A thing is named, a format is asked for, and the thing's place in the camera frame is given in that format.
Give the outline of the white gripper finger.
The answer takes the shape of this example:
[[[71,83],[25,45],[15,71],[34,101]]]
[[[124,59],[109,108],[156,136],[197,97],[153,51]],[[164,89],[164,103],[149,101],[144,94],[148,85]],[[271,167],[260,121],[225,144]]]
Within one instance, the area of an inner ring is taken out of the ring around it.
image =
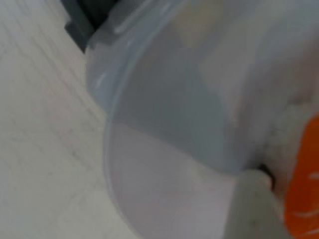
[[[273,193],[275,177],[267,166],[244,171],[232,194],[225,239],[291,239],[283,206]]]

